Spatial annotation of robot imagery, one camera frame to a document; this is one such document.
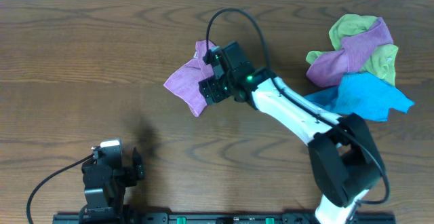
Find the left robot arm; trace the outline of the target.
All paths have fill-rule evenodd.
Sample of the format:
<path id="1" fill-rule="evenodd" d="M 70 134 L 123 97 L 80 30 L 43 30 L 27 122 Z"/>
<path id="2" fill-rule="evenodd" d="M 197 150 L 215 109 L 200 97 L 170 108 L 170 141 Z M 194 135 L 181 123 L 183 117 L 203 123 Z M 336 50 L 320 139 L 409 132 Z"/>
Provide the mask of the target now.
<path id="1" fill-rule="evenodd" d="M 79 223 L 129 223 L 124 208 L 125 189 L 144 179 L 142 156 L 134 149 L 132 165 L 122 164 L 121 147 L 96 147 L 81 167 L 87 204 Z"/>

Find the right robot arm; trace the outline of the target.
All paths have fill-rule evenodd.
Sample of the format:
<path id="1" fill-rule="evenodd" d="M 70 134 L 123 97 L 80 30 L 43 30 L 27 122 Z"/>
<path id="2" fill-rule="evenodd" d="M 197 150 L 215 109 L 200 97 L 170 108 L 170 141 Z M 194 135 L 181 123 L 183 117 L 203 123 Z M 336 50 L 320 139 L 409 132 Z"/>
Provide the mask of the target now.
<path id="1" fill-rule="evenodd" d="M 322 198 L 315 211 L 320 223 L 352 223 L 367 204 L 364 196 L 378 180 L 387 180 L 385 166 L 365 120 L 341 117 L 307 101 L 267 68 L 250 64 L 223 71 L 199 82 L 208 105 L 233 97 L 275 118 L 308 148 L 311 168 Z"/>

